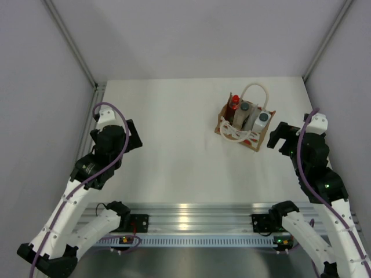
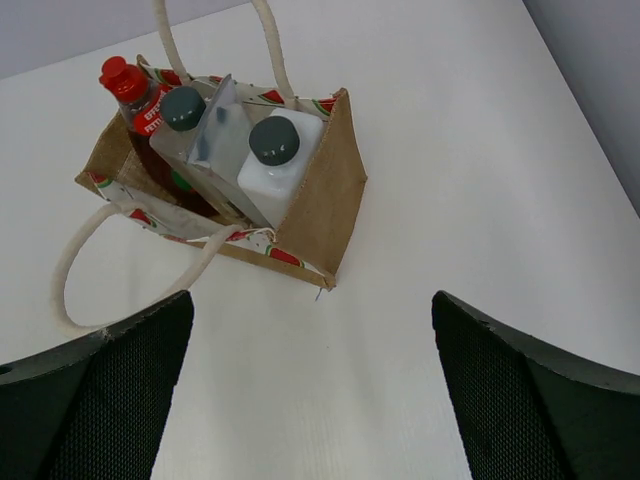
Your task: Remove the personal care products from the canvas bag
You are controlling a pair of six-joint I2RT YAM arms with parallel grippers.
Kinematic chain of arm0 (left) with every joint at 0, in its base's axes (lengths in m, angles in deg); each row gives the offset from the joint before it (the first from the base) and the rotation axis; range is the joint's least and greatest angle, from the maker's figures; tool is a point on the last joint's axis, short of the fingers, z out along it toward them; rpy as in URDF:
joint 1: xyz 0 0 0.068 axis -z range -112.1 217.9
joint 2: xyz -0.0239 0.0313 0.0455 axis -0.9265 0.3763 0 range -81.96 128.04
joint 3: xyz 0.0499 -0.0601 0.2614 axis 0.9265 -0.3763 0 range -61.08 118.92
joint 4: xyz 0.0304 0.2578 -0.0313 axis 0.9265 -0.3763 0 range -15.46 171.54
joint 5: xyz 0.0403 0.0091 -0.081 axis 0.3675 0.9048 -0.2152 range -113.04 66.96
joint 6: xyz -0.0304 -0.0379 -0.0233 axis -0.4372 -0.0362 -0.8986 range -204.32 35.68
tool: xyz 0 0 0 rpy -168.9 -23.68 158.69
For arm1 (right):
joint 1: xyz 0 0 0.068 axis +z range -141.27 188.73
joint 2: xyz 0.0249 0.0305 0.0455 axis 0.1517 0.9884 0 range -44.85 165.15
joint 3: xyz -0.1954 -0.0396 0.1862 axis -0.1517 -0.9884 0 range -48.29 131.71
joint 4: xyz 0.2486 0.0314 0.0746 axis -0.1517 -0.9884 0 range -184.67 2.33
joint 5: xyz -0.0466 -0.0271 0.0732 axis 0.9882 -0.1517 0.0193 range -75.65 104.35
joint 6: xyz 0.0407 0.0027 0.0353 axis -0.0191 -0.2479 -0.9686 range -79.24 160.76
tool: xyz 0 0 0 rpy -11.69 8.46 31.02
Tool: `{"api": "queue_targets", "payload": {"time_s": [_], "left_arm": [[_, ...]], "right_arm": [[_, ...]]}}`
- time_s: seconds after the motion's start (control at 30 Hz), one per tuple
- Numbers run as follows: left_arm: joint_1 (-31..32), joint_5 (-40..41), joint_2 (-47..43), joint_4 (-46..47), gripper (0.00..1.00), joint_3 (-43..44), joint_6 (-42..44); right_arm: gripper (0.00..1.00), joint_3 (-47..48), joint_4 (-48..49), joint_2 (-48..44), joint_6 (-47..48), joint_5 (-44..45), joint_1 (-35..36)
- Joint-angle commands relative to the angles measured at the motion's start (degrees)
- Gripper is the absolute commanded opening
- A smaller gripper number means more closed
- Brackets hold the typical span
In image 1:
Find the watermelon print canvas bag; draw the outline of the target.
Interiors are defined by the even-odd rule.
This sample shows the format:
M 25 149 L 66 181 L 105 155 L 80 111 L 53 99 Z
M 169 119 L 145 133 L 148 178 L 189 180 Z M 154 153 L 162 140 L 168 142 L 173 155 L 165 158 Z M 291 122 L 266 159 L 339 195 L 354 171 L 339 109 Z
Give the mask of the watermelon print canvas bag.
M 260 87 L 265 94 L 262 106 L 244 99 L 246 92 L 253 86 Z M 230 93 L 226 105 L 218 114 L 214 132 L 228 142 L 241 144 L 258 152 L 276 114 L 267 109 L 269 97 L 268 90 L 260 83 L 246 85 L 240 95 Z

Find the clear bottle dark cap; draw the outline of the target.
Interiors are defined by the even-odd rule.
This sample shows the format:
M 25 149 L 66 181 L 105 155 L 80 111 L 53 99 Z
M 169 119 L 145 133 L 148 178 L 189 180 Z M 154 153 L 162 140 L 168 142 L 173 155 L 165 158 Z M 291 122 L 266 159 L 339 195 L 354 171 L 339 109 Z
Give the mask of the clear bottle dark cap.
M 248 102 L 241 102 L 236 110 L 232 126 L 238 130 L 242 130 L 245 119 L 250 115 L 252 106 Z

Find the red liquid bottle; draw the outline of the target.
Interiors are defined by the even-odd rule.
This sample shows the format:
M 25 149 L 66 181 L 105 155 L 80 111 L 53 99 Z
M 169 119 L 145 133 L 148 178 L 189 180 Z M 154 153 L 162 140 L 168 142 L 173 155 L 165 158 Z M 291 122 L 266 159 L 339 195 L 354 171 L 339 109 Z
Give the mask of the red liquid bottle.
M 230 124 L 233 123 L 235 112 L 239 107 L 239 101 L 240 101 L 239 96 L 233 95 L 230 101 L 228 102 L 228 106 L 227 106 L 226 113 L 225 113 L 225 118 L 229 121 Z

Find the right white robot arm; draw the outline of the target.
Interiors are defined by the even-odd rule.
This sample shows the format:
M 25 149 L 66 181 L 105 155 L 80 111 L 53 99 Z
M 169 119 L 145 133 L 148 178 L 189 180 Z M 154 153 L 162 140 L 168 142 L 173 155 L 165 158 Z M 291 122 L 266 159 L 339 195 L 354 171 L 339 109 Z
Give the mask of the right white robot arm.
M 326 116 L 313 110 L 305 115 L 301 128 L 280 122 L 270 133 L 267 146 L 274 148 L 284 140 L 279 152 L 291 159 L 301 190 L 321 219 L 328 239 L 317 234 L 290 200 L 271 207 L 270 224 L 296 239 L 320 277 L 370 277 L 370 257 L 354 224 L 347 190 L 328 165 L 327 128 Z

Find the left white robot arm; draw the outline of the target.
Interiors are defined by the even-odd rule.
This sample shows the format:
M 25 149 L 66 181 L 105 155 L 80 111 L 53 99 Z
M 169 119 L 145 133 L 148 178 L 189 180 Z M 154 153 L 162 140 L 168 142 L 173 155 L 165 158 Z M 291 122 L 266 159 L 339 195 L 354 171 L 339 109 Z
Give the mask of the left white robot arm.
M 93 221 L 74 231 L 93 197 L 121 167 L 123 155 L 143 145 L 133 121 L 126 120 L 114 105 L 98 103 L 92 114 L 97 123 L 90 132 L 92 150 L 76 161 L 66 189 L 41 231 L 18 248 L 17 254 L 31 265 L 30 277 L 36 269 L 49 277 L 68 277 L 97 241 L 110 232 L 132 228 L 130 208 L 113 201 Z

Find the white bottle dark cap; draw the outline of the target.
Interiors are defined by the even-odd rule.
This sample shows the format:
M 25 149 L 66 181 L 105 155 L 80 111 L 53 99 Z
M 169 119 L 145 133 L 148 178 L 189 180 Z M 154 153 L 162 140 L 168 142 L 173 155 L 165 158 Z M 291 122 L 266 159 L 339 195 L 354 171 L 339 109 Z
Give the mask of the white bottle dark cap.
M 261 111 L 254 121 L 252 132 L 260 133 L 264 130 L 271 119 L 271 114 L 265 111 Z

